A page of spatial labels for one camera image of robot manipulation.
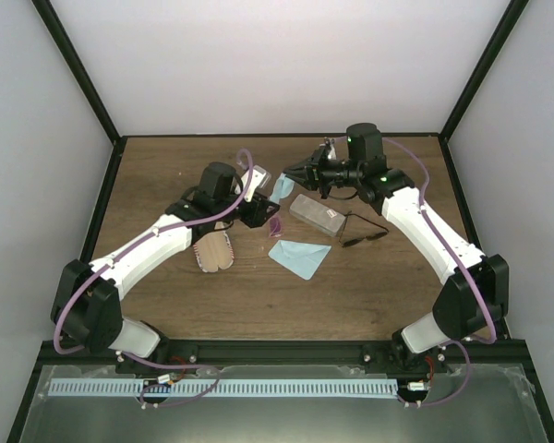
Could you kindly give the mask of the light blue cleaning cloth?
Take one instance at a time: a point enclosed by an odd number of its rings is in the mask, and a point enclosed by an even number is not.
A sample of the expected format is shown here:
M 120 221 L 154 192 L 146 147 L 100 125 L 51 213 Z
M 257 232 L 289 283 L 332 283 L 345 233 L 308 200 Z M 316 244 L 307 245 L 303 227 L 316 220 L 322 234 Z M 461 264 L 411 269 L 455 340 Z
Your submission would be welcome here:
M 330 251 L 330 245 L 279 240 L 269 251 L 269 258 L 309 281 Z

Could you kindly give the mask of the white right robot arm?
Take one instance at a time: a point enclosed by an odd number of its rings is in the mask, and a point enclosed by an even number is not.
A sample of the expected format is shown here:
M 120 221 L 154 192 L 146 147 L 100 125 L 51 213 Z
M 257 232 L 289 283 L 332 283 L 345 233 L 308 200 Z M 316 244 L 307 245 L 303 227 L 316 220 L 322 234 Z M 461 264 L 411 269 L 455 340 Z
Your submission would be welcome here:
M 427 260 L 442 285 L 430 313 L 396 331 L 391 359 L 404 371 L 417 369 L 425 353 L 450 341 L 492 344 L 496 324 L 508 312 L 509 267 L 467 242 L 425 201 L 403 171 L 387 164 L 378 137 L 350 136 L 349 157 L 334 160 L 326 142 L 310 157 L 284 169 L 286 177 L 327 198 L 332 187 L 352 187 L 359 198 L 394 225 Z

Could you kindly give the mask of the pink transparent sunglasses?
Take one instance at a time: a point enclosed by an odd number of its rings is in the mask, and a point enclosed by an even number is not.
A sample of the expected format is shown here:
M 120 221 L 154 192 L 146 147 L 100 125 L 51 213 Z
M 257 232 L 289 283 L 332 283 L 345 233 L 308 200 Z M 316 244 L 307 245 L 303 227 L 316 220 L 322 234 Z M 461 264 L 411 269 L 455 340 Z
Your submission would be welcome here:
M 278 214 L 272 216 L 269 219 L 269 237 L 277 238 L 282 235 L 283 227 L 282 221 Z

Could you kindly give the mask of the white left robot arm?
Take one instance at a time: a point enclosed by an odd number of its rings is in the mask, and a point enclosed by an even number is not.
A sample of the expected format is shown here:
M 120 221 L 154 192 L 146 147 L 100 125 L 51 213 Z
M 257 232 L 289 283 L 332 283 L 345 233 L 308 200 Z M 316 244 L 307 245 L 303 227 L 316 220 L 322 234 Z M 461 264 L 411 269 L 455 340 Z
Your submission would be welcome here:
M 63 269 L 52 307 L 54 348 L 60 354 L 113 350 L 136 356 L 149 372 L 163 371 L 170 350 L 163 336 L 144 322 L 124 317 L 129 291 L 168 258 L 216 233 L 217 222 L 263 226 L 279 205 L 256 192 L 251 198 L 229 193 L 211 198 L 199 191 L 171 204 L 154 224 L 105 257 L 75 259 Z

